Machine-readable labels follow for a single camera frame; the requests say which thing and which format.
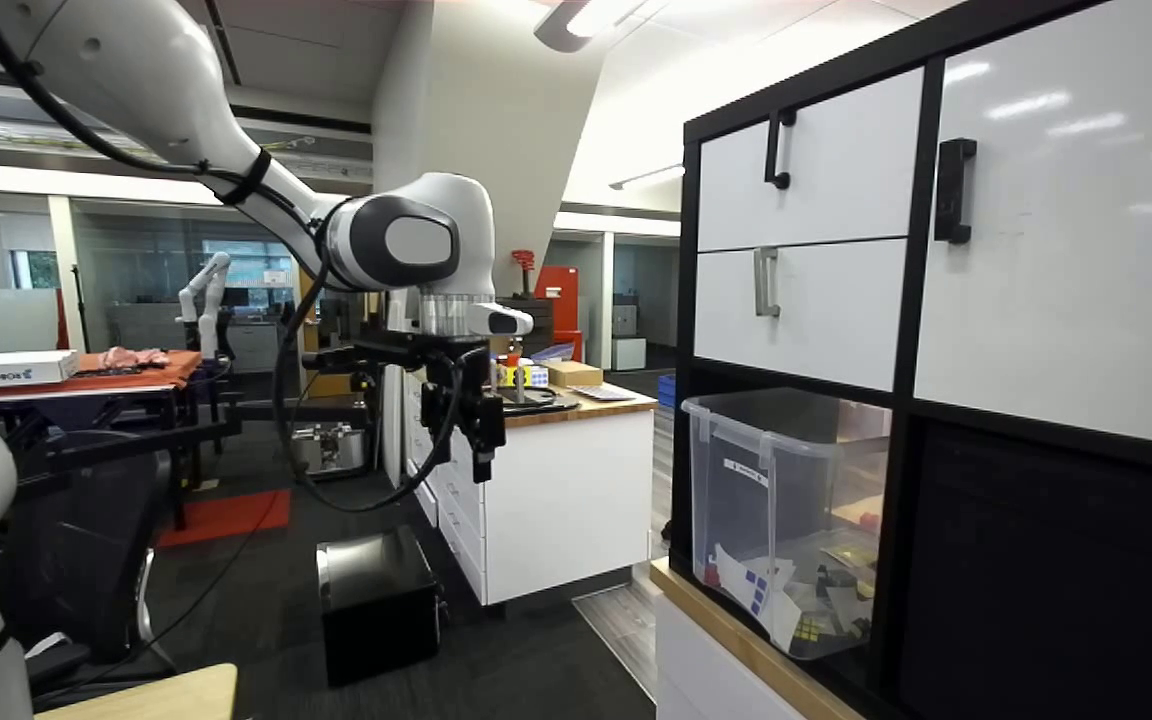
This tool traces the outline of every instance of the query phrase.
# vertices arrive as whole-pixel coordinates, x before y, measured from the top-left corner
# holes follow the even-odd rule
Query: plastic storage bin
[[[797,386],[691,396],[683,410],[696,580],[797,659],[864,642],[888,410]]]

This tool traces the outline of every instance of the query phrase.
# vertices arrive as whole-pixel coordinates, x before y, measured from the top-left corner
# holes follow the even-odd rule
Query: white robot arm
[[[209,262],[176,291],[180,315],[176,323],[198,327],[198,355],[218,360],[218,298],[225,298],[225,271],[227,256],[214,251]]]
[[[318,282],[414,288],[420,336],[405,349],[434,372],[484,336],[530,327],[525,313],[497,302],[484,183],[430,170],[355,198],[303,188],[230,120],[214,50],[176,0],[0,0],[0,65],[52,120],[110,158],[209,183],[225,205],[273,229]],[[168,165],[109,147],[52,93]],[[493,399],[476,396],[484,369],[447,377],[450,393],[434,396],[445,416],[456,416],[476,451],[505,444],[501,404],[493,416]],[[28,717],[18,649],[4,642],[4,632],[0,717]]]
[[[484,183],[429,170],[355,198],[303,188],[236,125],[218,60],[176,0],[0,0],[0,65],[46,110],[69,110],[55,93],[209,183],[333,288],[420,288],[429,336],[530,333],[530,315],[497,302]]]

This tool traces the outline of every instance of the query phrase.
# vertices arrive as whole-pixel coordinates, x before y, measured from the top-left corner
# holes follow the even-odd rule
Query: table
[[[168,351],[165,369],[98,372],[98,351],[88,351],[88,355],[79,355],[79,372],[71,378],[33,383],[33,386],[0,386],[0,404],[188,393],[198,363],[203,363],[198,351]]]
[[[35,472],[33,451],[45,440],[46,425],[58,429],[109,429],[120,409],[152,410],[156,429],[192,429],[195,425],[195,372],[203,369],[198,351],[168,351],[165,369],[105,372],[98,351],[79,355],[79,372],[63,383],[28,383],[0,386],[0,431],[14,454],[18,476]],[[198,479],[198,451],[170,451],[176,476],[176,523],[180,488]]]
[[[40,710],[40,720],[227,720],[236,688],[236,664],[212,664],[83,704],[63,704]]]

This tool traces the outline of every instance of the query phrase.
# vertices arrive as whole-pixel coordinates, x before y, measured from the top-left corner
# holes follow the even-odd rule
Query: cardboard box
[[[0,386],[63,383],[76,369],[76,351],[0,351]]]
[[[558,360],[558,363],[549,363],[549,383],[554,383],[554,386],[601,386],[602,372],[592,369],[592,363]]]

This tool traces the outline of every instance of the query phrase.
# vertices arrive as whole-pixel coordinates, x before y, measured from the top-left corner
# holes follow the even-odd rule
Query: red object
[[[512,262],[518,269],[518,271],[530,271],[530,262],[535,262],[535,251],[527,251],[527,248],[516,248],[516,251],[506,251],[512,256]]]
[[[253,493],[253,497],[214,497],[192,500],[185,506],[185,526],[168,526],[156,546],[214,543],[227,534],[277,530],[290,519],[290,493]]]
[[[571,360],[585,360],[580,271],[571,262],[543,262],[535,275],[535,296],[552,302],[552,338],[571,342]]]

